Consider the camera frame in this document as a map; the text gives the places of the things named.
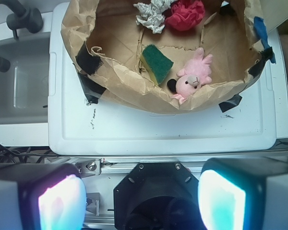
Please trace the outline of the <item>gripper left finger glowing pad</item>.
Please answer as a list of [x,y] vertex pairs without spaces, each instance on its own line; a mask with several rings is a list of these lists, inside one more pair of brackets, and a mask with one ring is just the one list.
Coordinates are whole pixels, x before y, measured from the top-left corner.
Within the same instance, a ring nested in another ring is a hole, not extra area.
[[80,230],[85,213],[73,164],[0,163],[0,230]]

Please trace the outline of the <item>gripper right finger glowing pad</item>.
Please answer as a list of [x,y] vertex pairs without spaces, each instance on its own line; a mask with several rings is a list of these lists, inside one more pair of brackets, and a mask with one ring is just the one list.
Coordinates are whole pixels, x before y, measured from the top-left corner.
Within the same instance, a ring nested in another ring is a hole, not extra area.
[[288,158],[210,158],[198,205],[208,230],[288,230]]

